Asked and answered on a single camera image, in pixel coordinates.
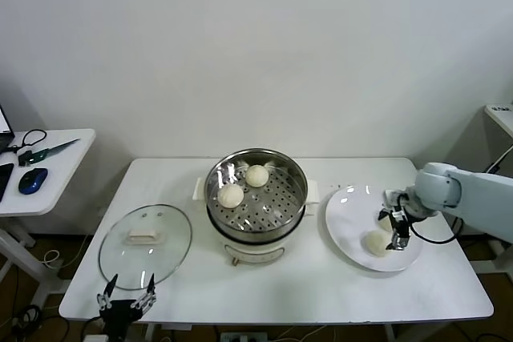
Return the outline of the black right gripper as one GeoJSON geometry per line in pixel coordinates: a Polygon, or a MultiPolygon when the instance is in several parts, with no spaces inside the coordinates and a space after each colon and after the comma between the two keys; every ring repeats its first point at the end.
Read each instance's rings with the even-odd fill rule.
{"type": "Polygon", "coordinates": [[[386,249],[389,251],[404,251],[410,241],[410,222],[402,207],[393,206],[391,211],[388,209],[380,210],[378,222],[391,223],[394,230],[386,249]]]}

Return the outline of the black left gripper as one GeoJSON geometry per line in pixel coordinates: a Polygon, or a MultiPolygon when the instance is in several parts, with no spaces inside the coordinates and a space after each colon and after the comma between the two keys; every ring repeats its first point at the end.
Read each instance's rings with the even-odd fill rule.
{"type": "Polygon", "coordinates": [[[103,292],[97,295],[99,314],[104,322],[103,333],[107,336],[126,336],[129,327],[139,319],[139,311],[148,312],[156,302],[154,274],[151,275],[146,292],[139,299],[111,302],[118,276],[114,274],[103,292]]]}

